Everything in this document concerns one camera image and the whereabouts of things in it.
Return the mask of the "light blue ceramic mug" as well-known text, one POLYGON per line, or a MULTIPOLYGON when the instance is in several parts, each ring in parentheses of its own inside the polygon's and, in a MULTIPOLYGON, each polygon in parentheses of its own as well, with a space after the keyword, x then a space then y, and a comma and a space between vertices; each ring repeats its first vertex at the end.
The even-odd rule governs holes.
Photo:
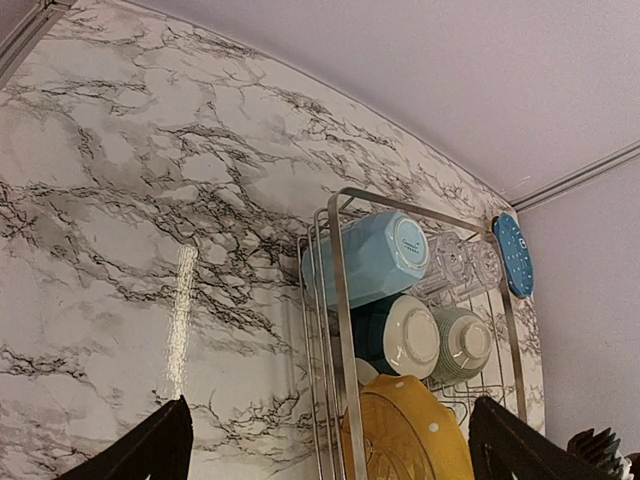
MULTIPOLYGON (((403 292, 425 276, 430 259, 427 237, 403 212, 385 211, 349 222, 341 227, 341 237, 352 308, 403 292)), ((304 251, 302 272, 308 294, 334 309, 337 291, 329 235, 304 251)))

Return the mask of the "left aluminium frame post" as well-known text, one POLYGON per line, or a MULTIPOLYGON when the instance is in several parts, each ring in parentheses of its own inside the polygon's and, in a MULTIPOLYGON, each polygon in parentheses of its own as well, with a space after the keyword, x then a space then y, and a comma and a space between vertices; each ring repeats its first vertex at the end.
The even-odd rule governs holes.
POLYGON ((1 2, 1 76, 10 75, 75 1, 1 2))

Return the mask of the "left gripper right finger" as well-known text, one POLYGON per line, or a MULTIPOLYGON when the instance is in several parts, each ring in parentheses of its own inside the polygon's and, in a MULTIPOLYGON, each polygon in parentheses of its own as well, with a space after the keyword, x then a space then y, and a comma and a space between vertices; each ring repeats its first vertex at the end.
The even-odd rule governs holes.
POLYGON ((477 479, 583 479, 585 464, 490 397, 475 401, 469 449, 477 479))

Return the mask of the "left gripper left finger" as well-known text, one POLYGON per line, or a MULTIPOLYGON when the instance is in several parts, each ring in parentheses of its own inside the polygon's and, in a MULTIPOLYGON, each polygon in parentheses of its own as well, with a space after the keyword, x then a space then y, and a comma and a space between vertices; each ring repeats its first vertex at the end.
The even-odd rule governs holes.
POLYGON ((194 441, 184 397, 171 400, 124 437, 70 471, 73 479, 186 479, 194 441))

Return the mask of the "right aluminium frame post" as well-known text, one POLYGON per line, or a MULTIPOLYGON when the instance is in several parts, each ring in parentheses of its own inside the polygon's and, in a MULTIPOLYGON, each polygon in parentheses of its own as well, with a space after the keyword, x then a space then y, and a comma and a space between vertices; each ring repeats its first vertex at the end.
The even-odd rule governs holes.
POLYGON ((610 155, 571 172, 538 190, 510 202, 516 212, 525 212, 595 181, 616 168, 639 159, 639 142, 627 145, 610 155))

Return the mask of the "aluminium frame post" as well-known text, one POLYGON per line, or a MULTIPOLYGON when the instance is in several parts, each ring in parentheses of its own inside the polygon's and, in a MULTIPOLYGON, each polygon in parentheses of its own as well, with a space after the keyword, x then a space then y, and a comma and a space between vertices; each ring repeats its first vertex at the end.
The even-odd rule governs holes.
POLYGON ((75 1, 1 2, 1 76, 10 75, 75 1))
POLYGON ((510 202, 516 212, 525 212, 595 181, 616 168, 639 159, 639 142, 627 145, 610 155, 571 172, 538 190, 510 202))

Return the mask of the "clear drinking glass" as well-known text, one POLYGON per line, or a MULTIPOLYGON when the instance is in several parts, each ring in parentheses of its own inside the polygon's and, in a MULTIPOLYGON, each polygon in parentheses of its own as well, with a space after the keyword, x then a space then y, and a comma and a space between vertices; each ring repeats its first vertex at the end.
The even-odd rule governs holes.
POLYGON ((470 242, 467 252, 473 270, 469 296, 475 297, 497 288, 503 277, 501 258, 493 245, 484 240, 470 242))
POLYGON ((472 266, 466 244, 455 232, 444 232, 429 238, 429 266, 424 278, 427 295, 472 281, 472 266))

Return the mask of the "yellow polka dot plate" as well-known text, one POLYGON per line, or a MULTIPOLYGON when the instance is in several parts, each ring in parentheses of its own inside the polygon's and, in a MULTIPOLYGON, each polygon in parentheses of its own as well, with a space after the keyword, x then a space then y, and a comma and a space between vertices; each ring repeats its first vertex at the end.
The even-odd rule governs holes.
POLYGON ((370 479, 472 479, 454 413, 416 377, 379 375, 360 391, 370 479))

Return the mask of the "blue polka dot plate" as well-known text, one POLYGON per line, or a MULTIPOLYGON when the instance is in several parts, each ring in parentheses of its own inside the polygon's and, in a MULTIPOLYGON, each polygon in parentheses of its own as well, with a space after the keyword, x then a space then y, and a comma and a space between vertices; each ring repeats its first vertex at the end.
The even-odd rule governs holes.
POLYGON ((520 226, 509 214, 502 213, 492 224, 507 278, 513 295, 527 298, 534 291, 534 267, 527 242, 520 226))

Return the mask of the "dark blue white bowl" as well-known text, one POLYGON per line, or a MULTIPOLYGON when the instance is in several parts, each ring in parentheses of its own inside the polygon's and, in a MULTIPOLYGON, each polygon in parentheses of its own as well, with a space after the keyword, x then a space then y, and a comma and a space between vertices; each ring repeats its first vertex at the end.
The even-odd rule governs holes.
POLYGON ((440 354, 440 333, 427 305, 396 294, 351 311, 355 356, 380 374, 431 375, 440 354))

